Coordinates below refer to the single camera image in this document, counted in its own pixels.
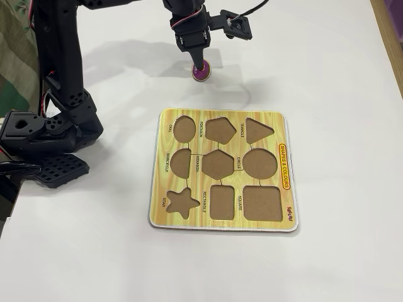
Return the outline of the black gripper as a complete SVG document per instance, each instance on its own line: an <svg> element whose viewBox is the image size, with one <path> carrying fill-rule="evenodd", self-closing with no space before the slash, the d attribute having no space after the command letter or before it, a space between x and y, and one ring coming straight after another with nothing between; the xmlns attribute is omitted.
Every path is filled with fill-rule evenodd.
<svg viewBox="0 0 403 302"><path fill-rule="evenodd" d="M203 49L210 46L208 13L205 5L201 5L188 16L173 14L170 25L178 48L191 55L197 70L203 70L205 66Z"/></svg>

